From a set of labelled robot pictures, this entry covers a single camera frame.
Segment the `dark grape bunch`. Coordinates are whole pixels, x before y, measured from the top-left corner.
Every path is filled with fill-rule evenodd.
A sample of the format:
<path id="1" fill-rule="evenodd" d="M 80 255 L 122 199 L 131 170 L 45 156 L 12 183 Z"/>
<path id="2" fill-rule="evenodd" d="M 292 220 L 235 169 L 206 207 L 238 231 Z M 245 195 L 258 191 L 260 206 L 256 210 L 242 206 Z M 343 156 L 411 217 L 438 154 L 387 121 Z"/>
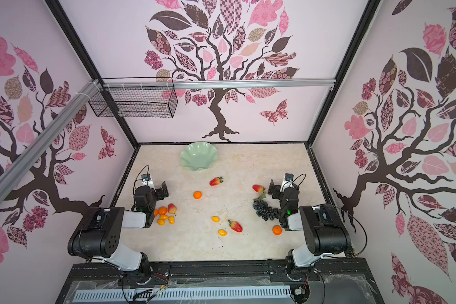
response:
<path id="1" fill-rule="evenodd" d="M 261 217 L 264 221 L 279 219 L 281 215 L 280 209 L 269 206 L 263 196 L 254 199 L 252 207 L 256 211 L 257 216 Z"/>

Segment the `green scalloped fruit bowl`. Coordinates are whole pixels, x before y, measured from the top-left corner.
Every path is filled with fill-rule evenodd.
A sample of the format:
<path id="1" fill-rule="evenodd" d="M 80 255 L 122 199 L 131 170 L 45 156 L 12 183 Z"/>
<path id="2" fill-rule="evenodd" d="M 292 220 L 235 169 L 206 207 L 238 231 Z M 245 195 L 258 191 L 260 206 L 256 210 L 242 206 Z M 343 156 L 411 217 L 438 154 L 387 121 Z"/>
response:
<path id="1" fill-rule="evenodd" d="M 180 164 L 192 171 L 208 169 L 218 160 L 218 149 L 207 142 L 191 143 L 180 154 Z"/>

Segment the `large red strawberry front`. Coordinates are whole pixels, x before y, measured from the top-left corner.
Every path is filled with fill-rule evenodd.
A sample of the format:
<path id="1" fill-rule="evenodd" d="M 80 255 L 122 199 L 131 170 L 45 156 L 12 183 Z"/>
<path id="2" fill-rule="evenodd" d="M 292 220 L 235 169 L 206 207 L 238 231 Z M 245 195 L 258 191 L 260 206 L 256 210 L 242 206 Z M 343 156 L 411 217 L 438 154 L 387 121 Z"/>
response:
<path id="1" fill-rule="evenodd" d="M 229 220 L 229 227 L 237 233 L 243 232 L 243 228 L 242 228 L 241 224 L 237 221 Z"/>

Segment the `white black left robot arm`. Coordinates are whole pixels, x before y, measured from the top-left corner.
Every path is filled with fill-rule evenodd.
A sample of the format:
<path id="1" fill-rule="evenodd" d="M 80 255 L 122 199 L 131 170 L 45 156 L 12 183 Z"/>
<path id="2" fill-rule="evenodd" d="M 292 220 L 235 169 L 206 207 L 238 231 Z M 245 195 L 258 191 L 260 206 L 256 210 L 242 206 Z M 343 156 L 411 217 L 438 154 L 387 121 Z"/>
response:
<path id="1" fill-rule="evenodd" d="M 149 174 L 141 181 L 143 185 L 133 191 L 132 210 L 124 207 L 89 209 L 68 241 L 69 255 L 107 263 L 119 271 L 142 274 L 148 279 L 154 276 L 147 255 L 130 249 L 120 240 L 125 229 L 150 228 L 157 202 L 169 196 L 165 182 L 154 188 Z"/>

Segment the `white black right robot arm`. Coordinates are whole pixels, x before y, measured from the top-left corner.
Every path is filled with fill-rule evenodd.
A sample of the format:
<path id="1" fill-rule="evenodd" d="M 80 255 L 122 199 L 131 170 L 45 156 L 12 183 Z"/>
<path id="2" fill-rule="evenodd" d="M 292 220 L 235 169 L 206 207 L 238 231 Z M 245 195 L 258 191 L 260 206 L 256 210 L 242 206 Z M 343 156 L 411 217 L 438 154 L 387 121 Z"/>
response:
<path id="1" fill-rule="evenodd" d="M 285 231 L 303 232 L 304 241 L 298 248 L 289 251 L 285 262 L 285 274 L 292 281 L 293 276 L 303 269 L 310 269 L 322 259 L 339 255 L 350 249 L 351 240 L 339 211 L 332 204 L 300 206 L 296 185 L 290 174 L 281 185 L 271 181 L 267 194 L 278 200 L 280 211 L 277 218 Z"/>

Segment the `orange mandarin left pile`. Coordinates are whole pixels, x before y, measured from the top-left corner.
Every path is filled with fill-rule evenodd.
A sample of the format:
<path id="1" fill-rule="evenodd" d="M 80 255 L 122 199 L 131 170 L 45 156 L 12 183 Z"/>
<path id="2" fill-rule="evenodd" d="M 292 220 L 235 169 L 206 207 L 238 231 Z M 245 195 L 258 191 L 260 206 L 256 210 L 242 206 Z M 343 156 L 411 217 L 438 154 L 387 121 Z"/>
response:
<path id="1" fill-rule="evenodd" d="M 161 207 L 158 209 L 158 213 L 160 215 L 165 215 L 167 213 L 167 208 L 166 207 Z"/>

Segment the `orange mandarin centre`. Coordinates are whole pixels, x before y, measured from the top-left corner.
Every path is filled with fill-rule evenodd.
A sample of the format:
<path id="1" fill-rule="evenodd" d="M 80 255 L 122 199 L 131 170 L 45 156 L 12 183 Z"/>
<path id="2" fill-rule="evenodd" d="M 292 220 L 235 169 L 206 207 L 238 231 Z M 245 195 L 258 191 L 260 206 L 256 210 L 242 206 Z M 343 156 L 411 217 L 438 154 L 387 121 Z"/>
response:
<path id="1" fill-rule="evenodd" d="M 194 192 L 194 194 L 193 194 L 193 197 L 194 197 L 195 199 L 197 199 L 197 200 L 200 199 L 201 196 L 202 196 L 202 193 L 201 193 L 200 191 L 196 191 L 196 192 Z"/>

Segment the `orange mandarin right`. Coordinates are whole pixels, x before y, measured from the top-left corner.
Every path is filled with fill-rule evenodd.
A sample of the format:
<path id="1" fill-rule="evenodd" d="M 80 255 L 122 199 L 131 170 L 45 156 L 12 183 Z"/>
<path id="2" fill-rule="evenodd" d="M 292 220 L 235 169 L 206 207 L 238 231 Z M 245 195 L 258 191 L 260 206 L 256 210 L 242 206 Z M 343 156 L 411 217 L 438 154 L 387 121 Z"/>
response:
<path id="1" fill-rule="evenodd" d="M 279 236 L 282 234 L 282 227 L 279 226 L 279 225 L 275 225 L 273 228 L 272 228 L 272 233 L 276 236 Z"/>

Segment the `white vented strip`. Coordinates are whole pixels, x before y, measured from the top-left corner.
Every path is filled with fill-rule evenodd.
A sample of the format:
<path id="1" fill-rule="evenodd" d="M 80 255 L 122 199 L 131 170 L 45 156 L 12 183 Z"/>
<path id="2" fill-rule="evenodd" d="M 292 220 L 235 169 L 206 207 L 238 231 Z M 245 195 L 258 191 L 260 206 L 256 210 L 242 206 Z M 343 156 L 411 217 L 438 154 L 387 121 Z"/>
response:
<path id="1" fill-rule="evenodd" d="M 138 288 L 77 290 L 67 303 L 208 303 L 217 300 L 287 300 L 288 286 L 231 286 L 205 288 Z"/>

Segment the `black base frame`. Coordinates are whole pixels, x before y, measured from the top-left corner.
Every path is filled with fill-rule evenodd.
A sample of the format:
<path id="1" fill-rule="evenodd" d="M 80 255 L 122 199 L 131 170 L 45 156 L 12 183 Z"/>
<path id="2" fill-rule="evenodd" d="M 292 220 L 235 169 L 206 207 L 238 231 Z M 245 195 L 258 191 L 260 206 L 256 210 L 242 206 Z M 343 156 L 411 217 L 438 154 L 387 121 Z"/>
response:
<path id="1" fill-rule="evenodd" d="M 292 303 L 382 303 L 376 281 L 363 258 L 327 259 L 288 279 L 285 260 L 150 262 L 154 276 L 122 272 L 103 263 L 80 263 L 71 268 L 57 302 L 67 303 L 77 290 L 138 288 L 205 288 L 231 286 L 288 286 Z M 217 300 L 208 303 L 289 303 L 287 300 Z"/>

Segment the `aluminium rail back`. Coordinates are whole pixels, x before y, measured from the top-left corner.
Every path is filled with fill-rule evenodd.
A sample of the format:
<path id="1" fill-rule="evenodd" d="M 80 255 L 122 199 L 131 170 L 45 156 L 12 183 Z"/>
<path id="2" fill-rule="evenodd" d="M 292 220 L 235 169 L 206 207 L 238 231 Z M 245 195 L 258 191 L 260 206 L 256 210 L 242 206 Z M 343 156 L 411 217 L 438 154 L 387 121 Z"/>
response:
<path id="1" fill-rule="evenodd" d="M 263 79 L 263 80 L 238 80 L 238 81 L 151 81 L 151 82 L 106 82 L 103 85 L 105 89 L 113 88 L 140 88 L 159 87 L 166 89 L 244 89 L 255 87 L 333 87 L 335 79 Z"/>

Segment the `aluminium rail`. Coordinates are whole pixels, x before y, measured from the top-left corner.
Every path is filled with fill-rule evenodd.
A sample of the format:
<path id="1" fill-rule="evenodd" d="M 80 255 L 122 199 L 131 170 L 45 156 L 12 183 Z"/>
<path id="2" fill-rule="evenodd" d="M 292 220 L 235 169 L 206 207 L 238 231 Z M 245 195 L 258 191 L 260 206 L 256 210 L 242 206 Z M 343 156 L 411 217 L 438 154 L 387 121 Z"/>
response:
<path id="1" fill-rule="evenodd" d="M 238 80 L 238 81 L 151 81 L 151 82 L 106 82 L 103 85 L 105 89 L 113 88 L 140 88 L 159 87 L 166 89 L 244 89 L 255 87 L 333 87 L 335 79 L 263 79 L 263 80 Z"/>
<path id="2" fill-rule="evenodd" d="M 35 161 L 53 143 L 54 139 L 66 127 L 69 121 L 96 93 L 100 92 L 101 84 L 97 80 L 90 80 L 62 110 L 46 129 L 38 135 L 32 144 L 19 155 L 11 167 L 0 177 L 0 205 L 24 175 L 30 171 Z"/>

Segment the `aluminium rail left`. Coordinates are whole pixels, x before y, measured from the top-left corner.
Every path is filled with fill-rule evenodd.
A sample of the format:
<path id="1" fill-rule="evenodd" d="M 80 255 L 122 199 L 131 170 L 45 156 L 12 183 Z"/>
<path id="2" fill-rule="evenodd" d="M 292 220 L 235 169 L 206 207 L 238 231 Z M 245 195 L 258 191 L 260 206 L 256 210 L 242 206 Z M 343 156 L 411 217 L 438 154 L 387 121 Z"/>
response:
<path id="1" fill-rule="evenodd" d="M 32 144 L 19 155 L 11 167 L 0 177 L 0 205 L 24 175 L 30 171 L 35 161 L 53 143 L 54 139 L 66 127 L 69 121 L 96 93 L 100 92 L 101 84 L 97 80 L 90 80 L 62 110 L 46 129 L 38 135 Z"/>

